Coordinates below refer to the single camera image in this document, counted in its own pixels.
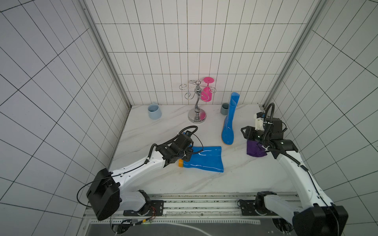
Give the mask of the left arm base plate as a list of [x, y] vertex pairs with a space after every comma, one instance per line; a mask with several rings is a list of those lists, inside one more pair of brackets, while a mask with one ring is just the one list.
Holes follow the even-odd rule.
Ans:
[[163, 200], [150, 200], [138, 211], [125, 210], [123, 216], [140, 216], [140, 217], [151, 217], [151, 216], [162, 216], [164, 210]]

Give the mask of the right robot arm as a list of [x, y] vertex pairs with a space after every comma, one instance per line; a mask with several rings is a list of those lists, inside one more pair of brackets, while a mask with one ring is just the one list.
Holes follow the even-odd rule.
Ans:
[[243, 137], [257, 141], [264, 151], [272, 153], [289, 176], [301, 202], [301, 206], [296, 206], [274, 192], [258, 192], [254, 202], [256, 213], [262, 216], [275, 213], [291, 224], [299, 236], [341, 235], [348, 220], [346, 209], [335, 205], [324, 193], [304, 165], [294, 142], [284, 139], [283, 122], [263, 112], [254, 118], [254, 127], [241, 129]]

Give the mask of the purple cloth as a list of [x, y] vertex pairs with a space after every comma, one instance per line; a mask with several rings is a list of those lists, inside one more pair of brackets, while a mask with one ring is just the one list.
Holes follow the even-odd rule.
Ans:
[[267, 156], [265, 148], [261, 143], [257, 141], [247, 141], [247, 155], [252, 157], [264, 157]]

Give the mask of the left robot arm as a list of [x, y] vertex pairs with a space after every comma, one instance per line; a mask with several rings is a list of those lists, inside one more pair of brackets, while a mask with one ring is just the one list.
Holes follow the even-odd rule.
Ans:
[[86, 194], [97, 220], [108, 219], [117, 211], [148, 214], [152, 207], [150, 197], [143, 190], [133, 190], [132, 184], [179, 159], [190, 158], [193, 134], [182, 131], [161, 145], [152, 144], [147, 157], [127, 167], [113, 172], [106, 168], [100, 170]]

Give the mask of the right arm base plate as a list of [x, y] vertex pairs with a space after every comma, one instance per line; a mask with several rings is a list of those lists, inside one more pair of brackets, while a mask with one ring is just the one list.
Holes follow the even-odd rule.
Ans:
[[272, 211], [256, 209], [255, 200], [238, 200], [238, 207], [241, 209], [242, 216], [278, 216]]

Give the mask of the blue rubber boot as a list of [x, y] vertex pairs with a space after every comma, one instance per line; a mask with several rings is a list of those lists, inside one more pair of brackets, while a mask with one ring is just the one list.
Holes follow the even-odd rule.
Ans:
[[223, 173], [224, 167], [221, 159], [221, 151], [221, 146], [204, 147], [202, 152], [193, 154], [189, 161], [180, 159], [178, 167], [197, 168], [205, 171]]
[[221, 133], [222, 141], [226, 145], [232, 145], [234, 142], [234, 132], [233, 132], [233, 119], [238, 105], [240, 94], [237, 92], [232, 92], [230, 96], [230, 101], [228, 103], [228, 113], [224, 120], [224, 125]]

